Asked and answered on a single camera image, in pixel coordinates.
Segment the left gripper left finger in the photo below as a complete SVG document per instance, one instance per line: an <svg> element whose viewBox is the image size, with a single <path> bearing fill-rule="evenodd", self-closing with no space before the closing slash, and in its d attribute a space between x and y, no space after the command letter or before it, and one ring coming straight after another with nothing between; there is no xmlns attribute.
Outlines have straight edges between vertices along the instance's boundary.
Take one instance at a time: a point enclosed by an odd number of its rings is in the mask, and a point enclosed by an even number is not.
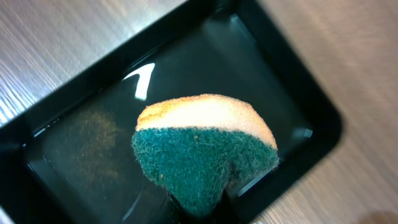
<svg viewBox="0 0 398 224"><path fill-rule="evenodd" d="M180 206L178 200L168 194L155 216L155 224L179 224L189 221L188 213Z"/></svg>

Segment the green and orange sponge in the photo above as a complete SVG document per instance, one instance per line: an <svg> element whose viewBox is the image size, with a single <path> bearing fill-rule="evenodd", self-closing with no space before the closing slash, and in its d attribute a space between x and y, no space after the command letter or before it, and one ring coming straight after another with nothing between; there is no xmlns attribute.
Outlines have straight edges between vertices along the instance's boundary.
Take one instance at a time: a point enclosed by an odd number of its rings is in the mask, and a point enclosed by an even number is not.
<svg viewBox="0 0 398 224"><path fill-rule="evenodd" d="M144 175L194 217L209 215L225 189L279 164L275 138L256 110L216 94L147 106L132 148Z"/></svg>

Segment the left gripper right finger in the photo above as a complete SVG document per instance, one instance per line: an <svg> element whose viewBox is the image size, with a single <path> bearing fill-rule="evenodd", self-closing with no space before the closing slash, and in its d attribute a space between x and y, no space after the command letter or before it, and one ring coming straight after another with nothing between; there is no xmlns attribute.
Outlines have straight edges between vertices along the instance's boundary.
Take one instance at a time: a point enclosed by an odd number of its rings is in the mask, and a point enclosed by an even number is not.
<svg viewBox="0 0 398 224"><path fill-rule="evenodd" d="M223 191L221 201L214 210L215 224L244 224L234 211L227 191Z"/></svg>

